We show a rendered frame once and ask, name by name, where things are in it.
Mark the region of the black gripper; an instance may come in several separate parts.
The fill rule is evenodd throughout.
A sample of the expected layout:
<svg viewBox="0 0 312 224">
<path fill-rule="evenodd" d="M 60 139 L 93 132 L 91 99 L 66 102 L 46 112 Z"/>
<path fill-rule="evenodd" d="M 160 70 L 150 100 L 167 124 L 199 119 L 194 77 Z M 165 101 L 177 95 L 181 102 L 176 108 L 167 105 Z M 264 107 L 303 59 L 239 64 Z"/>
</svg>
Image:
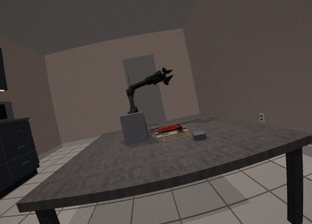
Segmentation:
<svg viewBox="0 0 312 224">
<path fill-rule="evenodd" d="M 170 75 L 170 76 L 166 77 L 166 74 L 169 74 L 169 73 L 172 72 L 173 70 L 166 70 L 165 68 L 163 68 L 162 71 L 164 72 L 164 73 L 162 73 L 163 79 L 159 79 L 159 81 L 163 81 L 163 83 L 164 83 L 165 85 L 169 85 L 168 82 L 169 82 L 170 79 L 173 77 L 173 75 Z"/>
</svg>

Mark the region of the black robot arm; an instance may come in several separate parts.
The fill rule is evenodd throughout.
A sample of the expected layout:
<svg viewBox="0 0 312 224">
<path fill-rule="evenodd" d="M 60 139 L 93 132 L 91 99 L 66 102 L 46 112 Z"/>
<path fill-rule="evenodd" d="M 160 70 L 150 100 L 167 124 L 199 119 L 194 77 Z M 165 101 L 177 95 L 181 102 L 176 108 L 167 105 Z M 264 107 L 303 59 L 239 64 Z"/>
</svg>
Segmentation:
<svg viewBox="0 0 312 224">
<path fill-rule="evenodd" d="M 140 81 L 136 84 L 132 84 L 130 87 L 127 88 L 126 93 L 130 102 L 130 111 L 127 114 L 133 114 L 138 112 L 137 107 L 135 107 L 133 102 L 133 94 L 135 92 L 135 89 L 144 85 L 156 85 L 156 83 L 160 82 L 159 79 L 163 79 L 161 71 L 158 71 L 155 74 L 147 77 L 145 80 Z"/>
</svg>

